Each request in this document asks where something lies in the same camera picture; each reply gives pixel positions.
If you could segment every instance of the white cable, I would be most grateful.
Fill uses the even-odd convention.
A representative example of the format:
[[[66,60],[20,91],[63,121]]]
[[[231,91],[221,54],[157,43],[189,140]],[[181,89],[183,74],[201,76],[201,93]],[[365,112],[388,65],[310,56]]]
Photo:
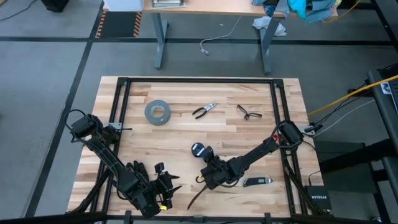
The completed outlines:
[[[358,106],[357,108],[355,108],[355,109],[351,110],[350,112],[344,114],[340,119],[338,119],[336,122],[334,122],[331,126],[329,126],[328,128],[326,128],[325,130],[319,132],[318,134],[314,135],[313,138],[315,138],[315,137],[317,137],[318,135],[320,135],[320,134],[324,133],[325,131],[329,130],[331,127],[333,127],[335,124],[337,124],[339,121],[341,121],[344,117],[346,117],[346,116],[349,115],[350,113],[352,113],[352,112],[354,112],[354,111],[360,109],[360,108],[363,107],[363,106],[366,106],[366,105],[372,103],[373,101],[374,101],[374,100],[371,100],[371,101],[369,101],[369,102],[367,102],[367,103],[364,103],[364,104],[362,104],[361,106]]]
[[[214,38],[210,38],[210,39],[204,39],[200,42],[200,51],[202,53],[205,53],[205,55],[209,56],[209,51],[205,50],[202,46],[202,44],[206,41],[211,41],[211,40],[216,40],[216,39],[220,39],[220,38],[224,38],[224,37],[229,37],[235,30],[236,25],[238,24],[238,22],[241,20],[242,16],[239,16],[238,20],[235,23],[235,26],[232,28],[231,32],[229,32],[229,34],[221,36],[221,37],[214,37]]]

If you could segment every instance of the desk leg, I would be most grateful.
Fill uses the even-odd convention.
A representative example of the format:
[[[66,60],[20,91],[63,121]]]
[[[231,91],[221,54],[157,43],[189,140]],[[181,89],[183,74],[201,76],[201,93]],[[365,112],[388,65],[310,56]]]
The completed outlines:
[[[275,34],[276,28],[280,23],[280,19],[273,17],[268,25],[268,29],[260,29],[261,37],[261,56],[262,66],[264,67],[264,74],[268,75],[271,72],[271,59],[269,56],[269,46]]]
[[[380,174],[381,171],[379,171],[379,170],[375,171],[373,169],[373,166],[371,163],[369,163],[369,168],[372,172],[374,186],[376,187],[376,193],[373,193],[373,197],[374,197],[374,201],[376,203],[377,209],[379,210],[380,218],[381,218],[382,222],[390,223],[391,221],[390,221],[390,216],[388,215],[388,211],[386,208],[386,203],[384,202],[383,196],[380,191],[379,179],[376,176],[377,174]],[[385,174],[386,180],[388,180],[386,171],[385,170],[383,170],[383,171],[384,171],[383,173]]]
[[[163,48],[165,45],[168,22],[166,19],[162,20],[160,13],[151,13],[150,15],[152,16],[152,22],[154,23],[157,39],[155,68],[160,69],[162,66]]]
[[[358,164],[378,161],[386,156],[395,156],[396,152],[391,139],[376,142],[362,149],[349,152],[319,163],[322,174],[353,167]]]

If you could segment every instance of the black cable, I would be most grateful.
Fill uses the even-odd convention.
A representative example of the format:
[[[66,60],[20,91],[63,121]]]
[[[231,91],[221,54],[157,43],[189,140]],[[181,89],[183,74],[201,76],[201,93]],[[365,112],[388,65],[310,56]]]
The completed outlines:
[[[262,114],[257,114],[257,113],[248,113],[241,105],[236,106],[237,109],[241,110],[244,113],[244,119],[247,121],[249,120],[250,116],[258,117],[261,118]]]
[[[293,148],[294,146],[298,146],[299,144],[301,144],[301,142],[296,142],[293,145],[288,145],[288,146],[279,146],[277,149],[290,149]]]
[[[207,185],[205,185],[200,191],[199,193],[197,193],[191,200],[191,202],[188,204],[187,210],[189,210],[189,208],[191,207],[191,205],[195,202],[195,200],[199,197],[199,195],[204,192],[207,189]]]
[[[117,174],[118,174],[118,176],[116,177],[116,180],[117,180],[117,182],[116,182],[116,185],[117,185],[117,187],[116,187],[116,194],[118,195],[118,198],[120,198],[121,200],[127,200],[126,198],[124,198],[124,197],[122,197],[122,196],[120,196],[120,192],[119,192],[119,189],[118,189],[118,187],[119,187],[119,172],[116,172]]]
[[[313,148],[313,150],[315,150],[316,151],[316,149],[315,149],[315,146],[313,146],[311,143],[309,143],[309,142],[306,142],[306,141],[303,141],[304,143],[306,143],[306,144],[308,144],[309,146],[311,146],[312,148]]]
[[[319,170],[319,171],[313,172],[312,174],[317,174],[317,173],[319,173],[319,172],[321,172],[321,171]],[[310,186],[312,186],[312,184],[311,184],[311,175],[312,175],[312,174],[310,174],[310,175],[308,176],[308,184],[310,184]]]
[[[307,137],[313,138],[311,135],[309,135],[309,134],[307,134],[307,133],[302,133],[302,134],[305,135],[305,136],[307,136]]]
[[[67,121],[68,121],[69,114],[74,111],[80,112],[83,116],[86,116],[86,114],[79,109],[73,109],[73,110],[70,110],[69,112],[67,112],[65,114],[65,117],[63,117],[63,122],[65,123],[65,126],[69,129],[69,131],[72,131],[72,128],[68,125]]]
[[[33,0],[25,9],[23,9],[23,10],[21,10],[21,11],[15,13],[15,14],[13,14],[13,15],[11,15],[11,16],[7,16],[7,17],[5,17],[5,18],[0,19],[0,22],[5,21],[6,19],[10,19],[10,18],[12,18],[12,17],[14,17],[14,16],[16,16],[16,15],[18,15],[18,14],[20,14],[20,13],[26,11],[26,10],[28,10],[28,9],[33,5],[33,3],[35,3],[36,1],[37,1],[37,0]]]
[[[197,176],[197,177],[195,178],[195,181],[196,181],[198,184],[201,184],[201,183],[203,183],[203,182],[205,181],[205,179],[203,179],[203,181],[198,181],[199,177],[201,177],[201,176]]]
[[[342,101],[332,112],[328,113],[326,116],[324,116],[321,120],[319,120],[319,121],[316,122],[315,124],[321,125],[321,124],[324,123],[334,112],[336,112],[336,111],[338,111],[338,110],[344,108],[345,106],[349,105],[350,103],[352,103],[352,102],[354,102],[354,101],[360,99],[361,97],[363,97],[364,95],[366,95],[369,91],[370,91],[370,90],[364,91],[364,93],[363,93],[361,96],[359,96],[359,97],[357,97],[357,98],[355,98],[355,99],[351,100],[350,102],[348,102],[348,103],[346,103],[346,104],[343,105],[343,103],[346,102],[347,100],[349,100],[351,97],[345,99],[345,100]]]
[[[359,88],[361,88],[361,87],[363,87],[363,86],[365,86],[365,85],[366,85],[366,82],[363,83],[361,86],[359,86],[357,89],[359,89]],[[316,122],[315,124],[318,124],[318,123],[319,123],[319,125],[321,125],[321,124],[322,124],[323,122],[325,122],[334,112],[336,112],[336,111],[340,110],[342,107],[346,106],[346,105],[342,106],[342,104],[343,104],[344,102],[347,102],[350,98],[351,98],[351,97],[348,97],[347,99],[345,99],[344,101],[342,101],[331,113],[327,114],[325,117],[323,117],[321,120],[319,120],[319,121]]]
[[[393,67],[393,66],[395,66],[395,65],[398,65],[398,63],[393,63],[392,65],[388,65],[387,67],[383,68],[383,70],[384,70],[384,69],[391,68],[391,67]]]
[[[231,184],[231,185],[224,185],[224,184],[218,183],[217,181],[214,180],[214,183],[216,183],[216,184],[218,184],[218,185],[220,185],[220,186],[222,186],[222,187],[225,187],[225,188],[233,188],[233,187],[236,186],[236,184],[237,184],[238,182],[239,182],[239,179],[236,180],[236,181],[235,181],[233,184]]]

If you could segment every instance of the wooden table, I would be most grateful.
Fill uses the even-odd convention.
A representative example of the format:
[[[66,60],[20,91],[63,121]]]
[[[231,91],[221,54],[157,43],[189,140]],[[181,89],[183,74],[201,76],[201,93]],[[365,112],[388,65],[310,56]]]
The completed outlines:
[[[154,23],[155,34],[157,38],[157,48],[155,57],[155,68],[160,69],[162,65],[163,49],[165,45],[165,36],[168,27],[168,22],[161,19],[160,13],[186,13],[186,14],[221,14],[221,15],[239,15],[239,16],[266,16],[263,6],[253,6],[252,0],[185,0],[187,6],[182,8],[171,9],[151,9],[151,0],[145,0],[143,12],[148,12],[152,16]],[[103,8],[108,11],[108,7],[104,5]],[[333,11],[330,19],[337,18],[337,10]],[[280,20],[285,19],[282,12],[275,11],[269,23],[267,30],[261,29],[261,53],[262,65],[264,74],[271,72],[271,60],[269,56],[269,46],[274,37],[275,31],[280,23]]]
[[[109,119],[117,79],[101,79],[93,114],[103,123],[107,123]],[[285,78],[283,81],[291,120],[296,124],[308,124],[299,80]],[[154,165],[158,162],[164,162],[166,170],[181,177],[174,180],[175,187],[182,185],[172,199],[174,207],[162,211],[160,216],[263,217],[264,212],[269,212],[272,217],[290,217],[280,151],[256,161],[232,189],[218,187],[204,191],[191,209],[187,210],[188,203],[203,187],[203,184],[195,182],[195,177],[205,167],[201,159],[192,156],[192,144],[202,142],[209,145],[225,160],[243,155],[258,146],[275,127],[269,85],[155,82],[131,85],[124,128],[133,130],[122,133],[118,157],[125,164],[134,160],[143,162],[152,179],[155,177]],[[277,99],[281,105],[279,93]],[[144,117],[144,108],[152,100],[164,100],[170,105],[172,116],[167,124],[153,126]],[[212,101],[218,102],[216,107],[203,118],[195,120],[192,111]],[[243,114],[236,109],[238,104],[250,112],[262,114],[263,117],[244,120]],[[305,140],[313,144],[312,139]],[[303,184],[306,185],[308,175],[319,170],[317,154],[307,144],[301,144],[297,154]],[[99,163],[95,154],[84,147],[69,210],[77,207],[94,186]],[[242,187],[245,178],[266,175],[274,179],[274,182],[269,185]],[[323,185],[320,173],[311,178],[313,185]],[[298,193],[293,184],[292,186],[295,208],[300,212]],[[99,197],[98,208],[102,207],[102,203],[103,197]],[[125,210],[132,210],[133,215],[140,215],[129,202],[120,200],[113,188],[108,213],[124,215]]]

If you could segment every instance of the white paper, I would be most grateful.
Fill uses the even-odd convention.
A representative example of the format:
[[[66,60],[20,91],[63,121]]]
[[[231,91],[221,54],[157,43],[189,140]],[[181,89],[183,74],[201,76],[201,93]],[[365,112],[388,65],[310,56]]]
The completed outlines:
[[[144,0],[104,0],[110,12],[144,10]]]
[[[258,19],[254,19],[253,21],[253,26],[257,29],[268,29],[268,25],[271,22],[271,18],[269,16],[263,16]],[[282,24],[278,25],[278,28],[276,28],[274,36],[277,37],[284,37],[287,35],[285,32],[286,28],[282,26]]]

